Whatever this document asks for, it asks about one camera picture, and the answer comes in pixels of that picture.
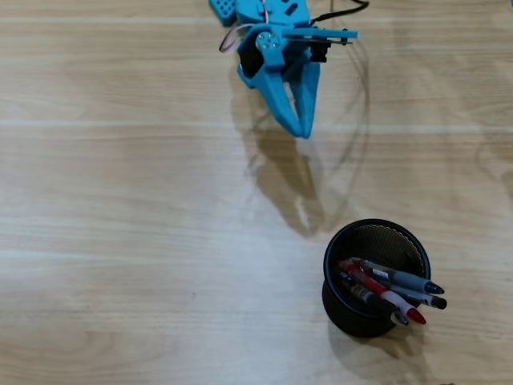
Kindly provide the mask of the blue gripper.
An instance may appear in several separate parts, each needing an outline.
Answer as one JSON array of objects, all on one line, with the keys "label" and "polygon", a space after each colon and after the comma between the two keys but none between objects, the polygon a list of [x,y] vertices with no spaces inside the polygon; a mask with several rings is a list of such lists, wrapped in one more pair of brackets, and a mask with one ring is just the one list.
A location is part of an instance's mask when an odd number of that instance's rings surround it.
[{"label": "blue gripper", "polygon": [[[308,139],[313,129],[320,63],[315,52],[321,42],[314,28],[257,24],[237,49],[240,77],[257,89],[275,120],[292,136]],[[295,115],[285,84],[291,88]]]}]

